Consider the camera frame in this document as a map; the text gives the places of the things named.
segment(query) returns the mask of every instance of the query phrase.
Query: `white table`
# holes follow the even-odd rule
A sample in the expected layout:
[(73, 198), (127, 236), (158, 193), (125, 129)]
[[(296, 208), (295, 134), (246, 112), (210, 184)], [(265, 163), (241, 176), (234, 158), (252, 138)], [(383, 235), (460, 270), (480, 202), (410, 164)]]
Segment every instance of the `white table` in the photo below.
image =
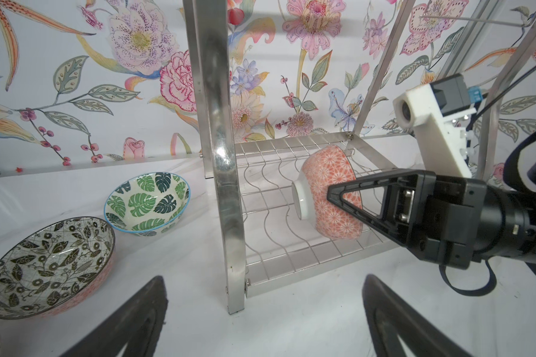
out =
[[(193, 190), (183, 220), (160, 239), (116, 233), (117, 261), (102, 287), (51, 318), (0, 320), (3, 356), (58, 356), (155, 275), (169, 307), (156, 356), (369, 356), (373, 347), (361, 287), (375, 274), (448, 337), (477, 356), (536, 356), (536, 277), (518, 261), (493, 258), (499, 284), (460, 296), (430, 263), (397, 248), (246, 301), (226, 312), (225, 272), (214, 182), (197, 157), (0, 178), (0, 257), (58, 220), (102, 217), (109, 192), (153, 171), (183, 176)], [(486, 282), (482, 264), (448, 269), (463, 289)]]

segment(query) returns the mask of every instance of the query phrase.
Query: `metal rod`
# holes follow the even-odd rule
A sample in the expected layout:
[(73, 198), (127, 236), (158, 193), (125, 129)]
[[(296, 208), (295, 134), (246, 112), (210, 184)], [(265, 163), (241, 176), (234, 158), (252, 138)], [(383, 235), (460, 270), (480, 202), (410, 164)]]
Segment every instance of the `metal rod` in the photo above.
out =
[(421, 18), (429, 18), (429, 19), (467, 20), (467, 21), (474, 21), (474, 22), (485, 22), (486, 24), (496, 24), (496, 25), (505, 25), (505, 26), (514, 26), (514, 27), (524, 27), (524, 25), (515, 24), (514, 22), (475, 19), (475, 18), (472, 18), (472, 17), (450, 17), (450, 16), (434, 16), (434, 15), (421, 15), (419, 17), (421, 17)]
[(197, 44), (197, 29), (195, 27), (195, 15), (193, 0), (183, 0), (185, 8), (185, 22), (187, 24), (188, 53), (191, 55), (191, 71), (193, 72), (193, 86), (195, 102), (197, 104), (197, 120), (200, 134), (200, 148), (205, 167), (205, 178), (213, 177), (212, 150), (210, 147), (210, 129), (208, 127), (208, 112), (206, 108), (205, 94), (203, 92), (202, 71), (200, 69), (200, 54)]
[(226, 1), (193, 1), (193, 10), (225, 253), (228, 311), (233, 314), (244, 309), (246, 247), (230, 119)]
[(413, 9), (414, 4), (415, 4), (415, 0), (403, 1), (403, 5), (401, 6), (399, 13), (397, 14), (397, 19), (394, 22), (395, 26), (393, 27), (393, 29), (391, 30), (391, 33), (389, 34), (389, 39), (387, 40), (385, 51), (383, 52), (383, 55), (381, 56), (379, 69), (375, 77), (373, 77), (372, 85), (369, 88), (369, 91), (367, 92), (367, 94), (365, 95), (364, 103), (362, 104), (361, 110), (359, 111), (356, 125), (354, 126), (353, 131), (351, 132), (351, 134), (355, 137), (359, 136), (361, 129), (363, 129), (364, 127), (364, 123), (365, 123), (365, 120), (367, 119), (367, 115), (369, 114), (369, 111), (372, 109), (373, 101), (375, 101), (375, 97), (377, 96), (377, 92), (379, 91), (379, 87), (381, 86), (381, 82), (383, 81), (383, 77), (385, 77), (385, 74), (387, 73), (387, 69), (389, 68), (389, 65), (391, 64), (391, 60), (393, 59), (393, 56), (395, 55), (395, 50), (397, 49), (397, 45), (399, 44), (401, 33), (403, 33), (403, 29), (407, 26), (407, 20), (409, 18), (409, 14), (411, 13), (411, 10)]
[[(502, 68), (488, 92), (486, 103), (490, 103), (505, 90), (514, 80), (518, 72), (536, 51), (536, 20), (528, 34), (524, 36), (516, 52)], [(498, 119), (502, 100), (496, 102), (490, 110), (482, 115), (480, 131), (480, 149), (477, 173), (475, 178), (487, 181), (493, 173), (494, 154), (496, 153), (496, 138), (498, 134)]]

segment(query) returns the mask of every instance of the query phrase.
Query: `black leaf patterned bowl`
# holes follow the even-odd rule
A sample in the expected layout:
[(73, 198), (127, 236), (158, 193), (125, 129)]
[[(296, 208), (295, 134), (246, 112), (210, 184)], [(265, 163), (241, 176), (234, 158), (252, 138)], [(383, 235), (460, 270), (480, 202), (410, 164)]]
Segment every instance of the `black leaf patterned bowl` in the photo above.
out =
[(190, 199), (191, 189), (179, 175), (143, 174), (117, 187), (104, 213), (118, 231), (157, 237), (177, 225)]
[(115, 232), (96, 217), (28, 236), (0, 259), (0, 319), (55, 315), (84, 301), (111, 271), (114, 246)]

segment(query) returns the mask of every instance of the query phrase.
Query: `bowl rim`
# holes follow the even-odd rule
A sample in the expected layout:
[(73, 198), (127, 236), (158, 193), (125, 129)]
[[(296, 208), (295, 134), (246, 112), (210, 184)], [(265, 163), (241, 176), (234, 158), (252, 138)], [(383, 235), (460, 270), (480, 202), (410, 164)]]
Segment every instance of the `bowl rim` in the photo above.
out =
[[(60, 221), (57, 221), (55, 223), (52, 223), (51, 225), (47, 225), (45, 227), (42, 227), (40, 229), (38, 229), (36, 232), (32, 233), (32, 234), (28, 234), (28, 236), (26, 236), (24, 239), (22, 239), (20, 242), (16, 243), (13, 247), (11, 247), (1, 258), (0, 258), (0, 261), (2, 259), (4, 259), (4, 257), (6, 255), (8, 255), (13, 249), (14, 247), (16, 247), (18, 244), (20, 244), (21, 242), (23, 242), (24, 240), (28, 239), (28, 237), (30, 237), (31, 235), (34, 235), (40, 231), (43, 231), (44, 229), (48, 228), (48, 227), (51, 227), (51, 226), (54, 226), (54, 225), (57, 225), (58, 223), (60, 222), (65, 222), (67, 220), (73, 220), (73, 219), (76, 219), (76, 218), (95, 218), (95, 219), (99, 219), (100, 221), (102, 222), (105, 222), (108, 224), (108, 222), (102, 218), (99, 218), (99, 217), (93, 217), (93, 216), (79, 216), (79, 217), (71, 217), (71, 218), (66, 218), (66, 219), (62, 219)], [(42, 311), (39, 311), (39, 312), (36, 312), (34, 314), (31, 314), (31, 315), (25, 315), (23, 317), (17, 317), (17, 318), (12, 318), (12, 317), (0, 317), (0, 320), (21, 320), (21, 319), (27, 319), (27, 318), (31, 318), (31, 317), (34, 317), (34, 316), (37, 316), (37, 315), (40, 315), (40, 314), (43, 314), (44, 312), (46, 311), (50, 311), (51, 309), (55, 308), (55, 307), (58, 307), (58, 306), (61, 306), (62, 304), (64, 304), (65, 302), (69, 301), (71, 298), (74, 298), (75, 296), (77, 296), (83, 289), (85, 289), (87, 286), (89, 286), (89, 284), (91, 284), (93, 282), (93, 280), (95, 280), (95, 278), (97, 278), (99, 276), (99, 274), (103, 271), (103, 269), (105, 269), (105, 267), (107, 266), (107, 262), (109, 261), (109, 259), (111, 258), (111, 256), (113, 255), (113, 252), (115, 251), (115, 231), (113, 230), (113, 226), (112, 225), (109, 225), (109, 227), (111, 228), (111, 236), (113, 238), (113, 244), (111, 245), (111, 249), (109, 250), (109, 255), (107, 256), (107, 259), (105, 260), (105, 262), (103, 262), (103, 267), (95, 274), (95, 277), (90, 280), (89, 283), (83, 285), (83, 286), (80, 286), (80, 289), (74, 293), (72, 296), (69, 296), (67, 299), (65, 299), (63, 302), (59, 303), (59, 304), (56, 304), (54, 306), (50, 306), (48, 309), (45, 309), (45, 310), (42, 310)]]
[(119, 186), (117, 186), (116, 188), (119, 188), (123, 183), (125, 182), (129, 182), (131, 180), (135, 180), (136, 178), (138, 177), (141, 177), (141, 176), (146, 176), (146, 175), (153, 175), (153, 174), (158, 174), (158, 173), (166, 173), (166, 174), (171, 174), (171, 175), (175, 175), (177, 177), (179, 177), (183, 182), (185, 182), (185, 184), (187, 185), (187, 188), (188, 188), (188, 198), (187, 198), (187, 202), (185, 203), (185, 206), (183, 207), (183, 209), (179, 212), (179, 214), (177, 216), (175, 216), (175, 218), (171, 219), (171, 220), (168, 220), (166, 221), (165, 223), (163, 223), (162, 225), (160, 226), (157, 226), (157, 227), (153, 227), (151, 229), (145, 229), (145, 230), (142, 230), (142, 231), (129, 231), (129, 230), (124, 230), (124, 229), (121, 229), (119, 227), (115, 227), (113, 225), (113, 223), (109, 222), (109, 220), (107, 219), (107, 215), (106, 215), (106, 209), (107, 209), (107, 202), (109, 201), (109, 198), (111, 198), (111, 196), (113, 195), (113, 193), (115, 192), (115, 190), (113, 190), (109, 196), (107, 196), (107, 199), (105, 200), (105, 204), (103, 205), (103, 218), (105, 219), (105, 221), (113, 227), (113, 229), (116, 229), (118, 231), (121, 231), (121, 232), (124, 232), (124, 233), (145, 233), (145, 232), (151, 232), (151, 231), (155, 231), (161, 227), (164, 227), (166, 225), (169, 225), (171, 224), (175, 219), (177, 219), (178, 217), (180, 217), (180, 215), (183, 214), (183, 212), (185, 212), (185, 209), (187, 208), (188, 206), (188, 203), (191, 201), (191, 186), (188, 184), (188, 182), (180, 175), (177, 175), (175, 173), (171, 173), (171, 172), (168, 172), (168, 171), (155, 171), (155, 172), (152, 172), (152, 173), (146, 173), (146, 174), (141, 174), (141, 175), (136, 175), (135, 177), (132, 177), (130, 178), (129, 180), (126, 180), (126, 181), (123, 181), (121, 182), (121, 184)]

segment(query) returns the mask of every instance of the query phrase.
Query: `dish rack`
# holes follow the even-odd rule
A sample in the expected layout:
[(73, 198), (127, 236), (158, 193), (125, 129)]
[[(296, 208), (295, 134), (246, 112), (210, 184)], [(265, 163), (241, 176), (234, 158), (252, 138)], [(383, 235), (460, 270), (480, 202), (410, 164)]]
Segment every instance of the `dish rack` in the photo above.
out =
[[(474, 19), (488, 19), (498, 0), (481, 0)], [(226, 3), (219, 0), (183, 0), (188, 48), (197, 103), (202, 158), (207, 178), (214, 177), (225, 254), (228, 312), (244, 309), (245, 296), (321, 274), (397, 245), (365, 228), (357, 240), (330, 240), (306, 221), (298, 219), (291, 183), (307, 157), (328, 145), (346, 153), (356, 176), (392, 170), (396, 166), (367, 143), (387, 134), (359, 136), (381, 82), (395, 54), (414, 0), (404, 0), (389, 35), (377, 74), (365, 96), (353, 131), (234, 143), (230, 119), (228, 31)], [(439, 78), (461, 70), (466, 53), (475, 44), (484, 23), (469, 21)], [(489, 91), (500, 93), (536, 48), (536, 20), (518, 50), (504, 66)], [(492, 167), (498, 117), (494, 110), (483, 117), (477, 178)], [(378, 212), (382, 192), (362, 192), (365, 209)]]

